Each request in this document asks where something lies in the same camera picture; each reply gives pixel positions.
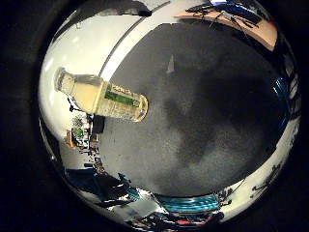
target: yellow liquid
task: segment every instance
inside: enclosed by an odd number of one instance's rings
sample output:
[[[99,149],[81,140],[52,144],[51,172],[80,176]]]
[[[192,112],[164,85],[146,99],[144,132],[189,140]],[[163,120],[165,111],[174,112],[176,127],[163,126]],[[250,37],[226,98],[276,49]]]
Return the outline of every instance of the yellow liquid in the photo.
[[[76,105],[89,114],[140,122],[148,111],[148,101],[143,95],[103,81],[98,76],[65,72],[60,86],[60,91],[71,96]]]

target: bottle label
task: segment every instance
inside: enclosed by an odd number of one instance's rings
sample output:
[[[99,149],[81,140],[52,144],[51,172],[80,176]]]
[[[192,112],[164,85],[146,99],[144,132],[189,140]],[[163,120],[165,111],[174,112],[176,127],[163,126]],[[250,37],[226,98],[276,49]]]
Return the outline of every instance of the bottle label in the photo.
[[[133,94],[123,87],[109,83],[107,85],[105,98],[113,102],[138,107],[139,101],[133,97]]]

